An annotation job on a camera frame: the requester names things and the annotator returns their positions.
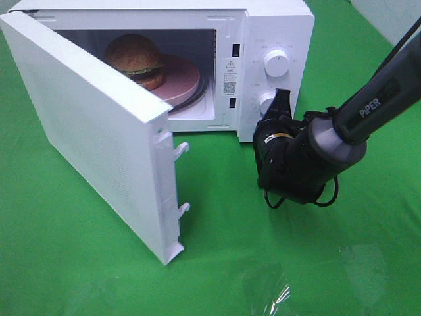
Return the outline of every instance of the hamburger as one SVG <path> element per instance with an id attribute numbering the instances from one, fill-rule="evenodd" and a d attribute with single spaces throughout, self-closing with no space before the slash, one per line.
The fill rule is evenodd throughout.
<path id="1" fill-rule="evenodd" d="M 114 39 L 105 50 L 105 62 L 148 90 L 164 82 L 161 54 L 145 36 L 126 34 Z"/>

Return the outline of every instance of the burger patty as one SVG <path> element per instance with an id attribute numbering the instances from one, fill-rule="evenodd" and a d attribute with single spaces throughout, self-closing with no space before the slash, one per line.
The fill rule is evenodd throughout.
<path id="1" fill-rule="evenodd" d="M 154 77 L 155 75 L 159 74 L 161 68 L 154 68 L 151 71 L 144 72 L 143 74 L 134 74 L 133 76 L 129 76 L 130 79 L 138 81 L 148 79 L 150 77 Z"/>

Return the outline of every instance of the warning label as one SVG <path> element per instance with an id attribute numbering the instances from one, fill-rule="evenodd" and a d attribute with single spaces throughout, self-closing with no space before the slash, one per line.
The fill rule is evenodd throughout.
<path id="1" fill-rule="evenodd" d="M 222 61 L 222 95 L 235 96 L 237 94 L 237 82 L 239 76 L 239 59 L 225 58 Z"/>

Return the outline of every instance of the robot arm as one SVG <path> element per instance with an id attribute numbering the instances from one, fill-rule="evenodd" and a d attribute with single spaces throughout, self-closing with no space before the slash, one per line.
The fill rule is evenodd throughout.
<path id="1" fill-rule="evenodd" d="M 258 185 L 265 189 L 269 206 L 277 208 L 285 199 L 332 204 L 337 175 L 364 157 L 371 133 L 421 99 L 421 33 L 395 50 L 364 87 L 327 113 L 309 111 L 303 121 L 293 120 L 289 91 L 277 90 L 253 136 Z M 318 203 L 331 179 L 334 197 Z M 282 196 L 277 205 L 270 204 L 267 192 Z"/>

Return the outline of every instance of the sticker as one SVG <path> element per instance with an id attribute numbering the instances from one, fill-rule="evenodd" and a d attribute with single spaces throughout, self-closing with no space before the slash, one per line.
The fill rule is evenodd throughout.
<path id="1" fill-rule="evenodd" d="M 271 140 L 274 140 L 275 138 L 278 138 L 278 137 L 288 137 L 288 138 L 293 138 L 291 135 L 286 134 L 286 133 L 275 133 L 275 134 L 272 134 L 272 135 L 270 135 L 270 136 L 266 137 L 266 138 L 264 139 L 264 143 L 265 143 L 265 144 L 267 144 L 267 143 L 268 143 L 268 142 L 270 142 Z"/>
<path id="2" fill-rule="evenodd" d="M 226 97 L 235 97 L 238 92 L 239 75 L 239 58 L 224 58 L 222 60 L 222 95 Z"/>

